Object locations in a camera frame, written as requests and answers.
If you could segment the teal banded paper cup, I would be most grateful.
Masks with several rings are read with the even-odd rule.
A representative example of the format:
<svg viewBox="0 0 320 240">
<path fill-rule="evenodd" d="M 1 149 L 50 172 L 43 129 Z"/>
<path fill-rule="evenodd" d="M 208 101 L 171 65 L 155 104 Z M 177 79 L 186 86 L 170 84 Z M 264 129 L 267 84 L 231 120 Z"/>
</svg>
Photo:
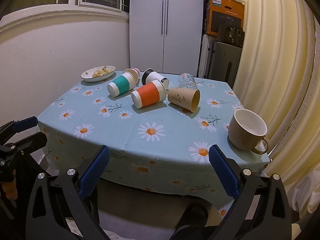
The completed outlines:
<svg viewBox="0 0 320 240">
<path fill-rule="evenodd" d="M 115 98 L 121 94 L 128 92 L 129 90 L 134 89 L 135 86 L 135 77 L 129 72 L 123 72 L 123 74 L 118 76 L 107 85 L 107 90 L 110 96 Z"/>
</svg>

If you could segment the brown kraft paper cup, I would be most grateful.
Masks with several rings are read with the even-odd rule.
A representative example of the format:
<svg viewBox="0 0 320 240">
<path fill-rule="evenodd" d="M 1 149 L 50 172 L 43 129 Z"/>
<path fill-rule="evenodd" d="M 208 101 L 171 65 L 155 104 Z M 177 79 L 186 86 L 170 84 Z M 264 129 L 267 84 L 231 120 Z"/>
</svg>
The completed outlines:
<svg viewBox="0 0 320 240">
<path fill-rule="evenodd" d="M 168 100 L 193 113 L 199 105 L 200 91 L 190 88 L 171 88 L 168 92 Z"/>
</svg>

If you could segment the clear glass cup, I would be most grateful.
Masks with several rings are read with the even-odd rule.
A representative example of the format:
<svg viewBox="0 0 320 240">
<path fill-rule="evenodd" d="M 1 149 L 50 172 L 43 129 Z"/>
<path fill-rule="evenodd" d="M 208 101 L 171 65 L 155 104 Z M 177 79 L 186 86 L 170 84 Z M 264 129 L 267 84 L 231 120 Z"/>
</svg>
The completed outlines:
<svg viewBox="0 0 320 240">
<path fill-rule="evenodd" d="M 183 73 L 178 77 L 178 87 L 197 90 L 194 77 L 189 73 Z"/>
</svg>

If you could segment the pink banded paper cup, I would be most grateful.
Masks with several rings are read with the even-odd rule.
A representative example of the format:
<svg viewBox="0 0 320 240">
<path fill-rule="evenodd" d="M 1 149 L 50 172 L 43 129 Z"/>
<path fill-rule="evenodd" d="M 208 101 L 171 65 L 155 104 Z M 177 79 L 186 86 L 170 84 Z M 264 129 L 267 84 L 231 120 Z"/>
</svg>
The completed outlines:
<svg viewBox="0 0 320 240">
<path fill-rule="evenodd" d="M 124 73 L 125 72 L 131 73 L 133 75 L 133 77 L 135 78 L 135 82 L 138 83 L 139 77 L 140 77 L 140 70 L 139 69 L 137 69 L 137 68 L 127 68 L 123 72 Z"/>
</svg>

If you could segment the orange banded paper cup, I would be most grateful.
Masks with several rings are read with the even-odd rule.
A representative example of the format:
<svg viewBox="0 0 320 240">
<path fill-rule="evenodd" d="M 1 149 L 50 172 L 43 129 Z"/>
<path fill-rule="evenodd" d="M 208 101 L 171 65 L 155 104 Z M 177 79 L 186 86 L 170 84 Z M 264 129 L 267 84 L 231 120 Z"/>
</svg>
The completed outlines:
<svg viewBox="0 0 320 240">
<path fill-rule="evenodd" d="M 131 93 L 132 101 L 137 109 L 164 101 L 166 90 L 159 80 L 152 80 L 150 83 L 134 90 Z"/>
</svg>

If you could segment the black banded paper cup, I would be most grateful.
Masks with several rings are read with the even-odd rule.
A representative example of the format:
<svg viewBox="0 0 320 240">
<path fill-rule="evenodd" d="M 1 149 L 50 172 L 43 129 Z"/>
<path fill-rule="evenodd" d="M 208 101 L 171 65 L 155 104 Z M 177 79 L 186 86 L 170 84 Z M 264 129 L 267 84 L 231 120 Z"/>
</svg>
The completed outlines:
<svg viewBox="0 0 320 240">
<path fill-rule="evenodd" d="M 153 80 L 161 81 L 165 89 L 167 89 L 169 86 L 169 80 L 166 77 L 149 68 L 142 75 L 142 85 L 146 85 Z"/>
</svg>

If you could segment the beige ceramic mug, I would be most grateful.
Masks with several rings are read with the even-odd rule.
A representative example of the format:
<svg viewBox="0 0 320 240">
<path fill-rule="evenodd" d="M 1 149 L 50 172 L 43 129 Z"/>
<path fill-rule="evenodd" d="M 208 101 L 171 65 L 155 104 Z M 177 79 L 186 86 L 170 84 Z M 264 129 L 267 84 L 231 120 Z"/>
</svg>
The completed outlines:
<svg viewBox="0 0 320 240">
<path fill-rule="evenodd" d="M 249 109 L 237 109 L 229 123 L 228 138 L 238 149 L 262 155 L 270 144 L 264 120 Z"/>
</svg>

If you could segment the blue daisy tablecloth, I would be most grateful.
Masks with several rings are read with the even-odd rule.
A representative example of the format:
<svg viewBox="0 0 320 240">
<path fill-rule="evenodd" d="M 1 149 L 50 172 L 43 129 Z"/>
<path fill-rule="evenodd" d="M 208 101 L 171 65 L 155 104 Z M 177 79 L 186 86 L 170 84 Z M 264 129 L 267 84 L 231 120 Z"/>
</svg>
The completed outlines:
<svg viewBox="0 0 320 240">
<path fill-rule="evenodd" d="M 241 151 L 228 141 L 229 122 L 242 103 L 225 82 L 196 79 L 201 97 L 195 112 L 162 101 L 137 109 L 129 93 L 110 96 L 106 82 L 81 82 L 38 117 L 47 136 L 43 149 L 51 169 L 78 167 L 105 145 L 109 181 L 151 192 L 192 195 L 224 215 L 232 202 L 209 162 L 217 145 L 242 168 L 261 174 L 266 154 Z"/>
</svg>

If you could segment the white plate with snacks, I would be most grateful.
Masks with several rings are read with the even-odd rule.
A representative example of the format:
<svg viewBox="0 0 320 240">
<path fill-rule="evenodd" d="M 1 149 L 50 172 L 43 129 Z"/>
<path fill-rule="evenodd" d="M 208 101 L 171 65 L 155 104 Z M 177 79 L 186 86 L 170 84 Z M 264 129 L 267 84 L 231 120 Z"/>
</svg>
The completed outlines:
<svg viewBox="0 0 320 240">
<path fill-rule="evenodd" d="M 115 66 L 100 66 L 83 72 L 80 77 L 86 82 L 98 82 L 108 79 L 116 72 Z"/>
</svg>

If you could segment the cream curtain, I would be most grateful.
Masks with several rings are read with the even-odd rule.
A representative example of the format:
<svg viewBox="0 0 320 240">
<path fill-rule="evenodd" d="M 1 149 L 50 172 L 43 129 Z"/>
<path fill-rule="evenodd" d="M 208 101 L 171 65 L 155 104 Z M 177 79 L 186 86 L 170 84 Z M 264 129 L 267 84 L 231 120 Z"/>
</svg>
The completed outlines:
<svg viewBox="0 0 320 240">
<path fill-rule="evenodd" d="M 245 40 L 234 91 L 268 126 L 266 175 L 289 205 L 319 206 L 319 20 L 306 0 L 244 0 Z"/>
</svg>

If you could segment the dark grey suitcase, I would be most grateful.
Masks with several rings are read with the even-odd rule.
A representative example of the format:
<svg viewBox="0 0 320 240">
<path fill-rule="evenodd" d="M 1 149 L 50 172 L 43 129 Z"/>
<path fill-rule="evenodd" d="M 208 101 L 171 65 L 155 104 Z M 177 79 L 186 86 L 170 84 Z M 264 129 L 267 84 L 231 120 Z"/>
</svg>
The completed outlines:
<svg viewBox="0 0 320 240">
<path fill-rule="evenodd" d="M 210 41 L 204 78 L 228 83 L 233 88 L 242 49 L 230 44 Z"/>
</svg>

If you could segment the dark handbag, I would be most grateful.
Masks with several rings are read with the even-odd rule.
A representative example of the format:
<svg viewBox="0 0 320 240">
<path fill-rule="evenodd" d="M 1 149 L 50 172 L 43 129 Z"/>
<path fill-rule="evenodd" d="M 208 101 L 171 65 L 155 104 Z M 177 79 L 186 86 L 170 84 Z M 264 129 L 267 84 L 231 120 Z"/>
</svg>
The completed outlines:
<svg viewBox="0 0 320 240">
<path fill-rule="evenodd" d="M 220 25 L 216 40 L 235 47 L 243 47 L 245 32 L 242 28 L 233 28 L 229 25 Z"/>
</svg>

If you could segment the orange Philips cardboard box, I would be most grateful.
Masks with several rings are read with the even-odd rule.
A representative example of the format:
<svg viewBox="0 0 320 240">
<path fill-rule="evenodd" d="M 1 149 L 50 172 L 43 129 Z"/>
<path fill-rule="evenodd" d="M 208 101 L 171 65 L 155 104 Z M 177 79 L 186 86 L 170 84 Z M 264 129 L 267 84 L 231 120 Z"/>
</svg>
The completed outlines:
<svg viewBox="0 0 320 240">
<path fill-rule="evenodd" d="M 232 28 L 244 26 L 245 5 L 234 0 L 205 0 L 203 34 L 217 36 L 219 27 Z"/>
</svg>

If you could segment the white wardrobe cabinet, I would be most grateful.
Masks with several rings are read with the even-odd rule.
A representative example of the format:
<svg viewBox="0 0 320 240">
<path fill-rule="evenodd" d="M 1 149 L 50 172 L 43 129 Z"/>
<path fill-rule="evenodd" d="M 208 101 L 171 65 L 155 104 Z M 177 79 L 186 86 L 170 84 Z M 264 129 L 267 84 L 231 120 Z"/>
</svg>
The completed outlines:
<svg viewBox="0 0 320 240">
<path fill-rule="evenodd" d="M 203 0 L 130 0 L 130 66 L 197 74 Z"/>
</svg>

